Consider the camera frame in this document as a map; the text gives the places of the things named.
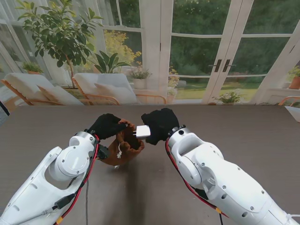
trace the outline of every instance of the potted plant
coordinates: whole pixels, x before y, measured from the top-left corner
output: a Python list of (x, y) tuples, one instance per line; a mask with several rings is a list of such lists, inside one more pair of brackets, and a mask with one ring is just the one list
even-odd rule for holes
[(24, 62), (22, 68), (27, 70), (29, 74), (41, 74), (43, 72), (41, 67), (33, 62)]
[(113, 54), (109, 57), (103, 51), (99, 51), (101, 55), (95, 54), (97, 57), (97, 61), (99, 64), (94, 63), (97, 70), (99, 70), (102, 74), (113, 74), (116, 69), (122, 66), (130, 66), (128, 63), (119, 62), (119, 58), (117, 57), (117, 53)]
[(216, 100), (223, 103), (223, 105), (233, 105), (234, 103), (240, 102), (243, 100), (241, 95), (239, 94), (239, 90), (229, 91), (220, 97), (213, 97)]
[(73, 66), (86, 63), (86, 58), (94, 50), (90, 39), (94, 38), (92, 31), (96, 30), (96, 25), (102, 26), (98, 20), (100, 16), (95, 16), (95, 12), (89, 8), (86, 18), (74, 21), (68, 15), (76, 17), (71, 10), (72, 0), (60, 0), (62, 6), (51, 1), (51, 7), (40, 6), (46, 11), (45, 14), (38, 14), (38, 8), (34, 2), (17, 0), (21, 5), (17, 9), (26, 10), (18, 20), (25, 18), (23, 28), (31, 31), (32, 39), (35, 41), (37, 57), (42, 57), (47, 52), (52, 58), (57, 59), (57, 66), (63, 66), (64, 62), (70, 66), (71, 78), (74, 76)]
[(300, 67), (295, 66), (291, 71), (289, 71), (289, 75), (290, 75), (290, 79), (292, 79), (289, 88), (299, 89), (300, 88)]
[(146, 79), (150, 76), (148, 70), (143, 70), (141, 67), (130, 72), (130, 76), (133, 78), (133, 84), (135, 89), (145, 89)]
[(177, 95), (177, 89), (168, 87), (167, 89), (167, 104), (172, 104)]
[(167, 104), (172, 104), (176, 95), (177, 89), (176, 86), (179, 82), (179, 77), (177, 76), (170, 76), (168, 80), (168, 88), (167, 88)]

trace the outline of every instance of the white planter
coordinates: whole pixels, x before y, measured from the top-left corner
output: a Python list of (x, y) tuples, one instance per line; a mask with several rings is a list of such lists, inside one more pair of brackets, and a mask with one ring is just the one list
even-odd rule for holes
[(284, 82), (282, 88), (288, 88), (291, 85), (291, 82)]
[(135, 89), (145, 89), (146, 79), (133, 79)]

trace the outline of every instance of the green lawn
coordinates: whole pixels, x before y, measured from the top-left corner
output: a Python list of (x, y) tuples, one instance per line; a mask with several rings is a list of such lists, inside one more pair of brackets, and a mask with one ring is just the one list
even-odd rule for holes
[[(229, 91), (240, 89), (244, 101), (250, 101), (256, 93), (259, 82), (225, 82), (220, 95)], [(207, 83), (187, 82), (185, 88), (178, 88), (176, 99), (201, 99), (203, 98)]]

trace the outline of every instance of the wire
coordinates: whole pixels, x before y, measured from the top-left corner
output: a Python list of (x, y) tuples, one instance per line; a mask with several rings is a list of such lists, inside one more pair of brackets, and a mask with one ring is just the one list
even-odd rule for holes
[(222, 214), (220, 213), (220, 221), (221, 221), (221, 225), (223, 225), (223, 219), (222, 219)]
[(179, 175), (181, 176), (181, 178), (183, 179), (185, 185), (187, 186), (187, 188), (190, 190), (190, 192), (192, 192), (198, 199), (200, 199), (202, 202), (204, 202), (205, 204), (207, 204), (208, 206), (210, 206), (211, 208), (213, 208), (214, 210), (217, 208), (215, 205), (209, 203), (208, 201), (206, 201), (205, 199), (201, 198), (193, 189), (192, 187), (190, 186), (190, 184), (183, 178), (183, 176), (181, 175), (179, 169), (178, 169), (178, 166), (176, 165), (176, 162), (175, 160), (172, 158), (171, 156), (171, 153), (170, 153), (170, 150), (169, 150), (169, 138), (166, 140), (165, 142), (165, 150), (166, 150), (166, 153), (168, 155), (168, 157), (170, 158), (173, 166), (175, 167), (175, 169), (177, 170), (177, 172), (179, 173)]
[(80, 195), (80, 192), (81, 192), (81, 189), (83, 188), (84, 184), (88, 181), (89, 177), (90, 177), (90, 174), (92, 172), (92, 169), (94, 167), (94, 163), (96, 161), (96, 158), (97, 158), (97, 153), (98, 153), (98, 148), (99, 148), (99, 137), (97, 135), (95, 135), (95, 138), (97, 140), (97, 144), (95, 146), (95, 149), (94, 149), (94, 153), (93, 153), (93, 157), (91, 158), (91, 162), (90, 162), (90, 165), (88, 167), (88, 170), (87, 170), (87, 173), (85, 174), (84, 178), (83, 178), (83, 181), (82, 183), (80, 184), (78, 190), (75, 192), (75, 199), (74, 201), (71, 203), (70, 207), (68, 208), (68, 210), (61, 216), (61, 218), (63, 219), (64, 217), (66, 217), (66, 215), (72, 210), (72, 208), (74, 207), (75, 203), (77, 202), (77, 199)]
[(86, 181), (86, 191), (85, 191), (85, 223), (86, 225), (89, 225), (89, 204), (88, 204), (88, 200), (89, 200), (89, 181)]

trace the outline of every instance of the red cable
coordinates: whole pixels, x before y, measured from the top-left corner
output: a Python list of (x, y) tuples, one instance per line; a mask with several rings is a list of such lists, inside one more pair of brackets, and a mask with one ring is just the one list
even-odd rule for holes
[[(97, 142), (99, 142), (99, 137), (98, 137), (97, 135), (95, 135), (95, 137), (96, 137)], [(96, 145), (95, 154), (94, 154), (94, 158), (93, 158), (93, 161), (92, 161), (92, 164), (91, 164), (91, 168), (90, 168), (89, 173), (87, 174), (87, 177), (86, 177), (85, 180), (83, 181), (84, 184), (85, 184), (86, 181), (89, 179), (90, 174), (91, 174), (91, 172), (92, 172), (92, 169), (93, 169), (93, 167), (94, 167), (94, 163), (95, 163), (96, 158), (97, 158), (98, 147), (99, 147), (99, 143), (97, 143), (97, 145)], [(62, 218), (66, 217), (66, 215), (67, 215), (67, 214), (72, 210), (72, 208), (74, 207), (74, 205), (75, 205), (75, 203), (76, 203), (76, 201), (77, 201), (77, 199), (78, 199), (78, 197), (79, 197), (79, 195), (80, 195), (81, 189), (82, 189), (82, 187), (78, 190), (78, 193), (76, 194), (75, 199), (74, 199), (74, 201), (72, 202), (72, 204), (71, 204), (71, 206), (69, 207), (69, 209), (61, 216)]]
[(171, 156), (171, 153), (170, 153), (170, 151), (169, 151), (169, 145), (168, 145), (168, 143), (169, 143), (169, 138), (168, 138), (168, 139), (166, 140), (166, 142), (165, 142), (165, 150), (166, 150), (166, 152), (167, 152), (167, 155), (168, 155), (168, 157), (170, 158), (170, 160), (171, 160), (173, 166), (175, 167), (175, 169), (177, 170), (177, 172), (179, 173), (179, 175), (180, 175), (181, 178), (183, 179), (183, 181), (184, 181), (185, 185), (187, 186), (187, 188), (188, 188), (188, 189), (190, 190), (190, 192), (192, 192), (198, 199), (200, 199), (202, 202), (204, 202), (205, 204), (207, 204), (208, 206), (210, 206), (211, 208), (213, 208), (213, 209), (215, 210), (215, 209), (216, 209), (216, 206), (213, 205), (213, 204), (211, 204), (211, 203), (209, 203), (209, 202), (206, 201), (205, 199), (201, 198), (201, 197), (193, 190), (193, 188), (190, 186), (190, 184), (183, 178), (183, 176), (181, 175), (181, 173), (180, 173), (180, 171), (179, 171), (179, 169), (178, 169), (178, 166), (176, 165), (175, 160), (174, 160), (174, 159), (172, 158), (172, 156)]

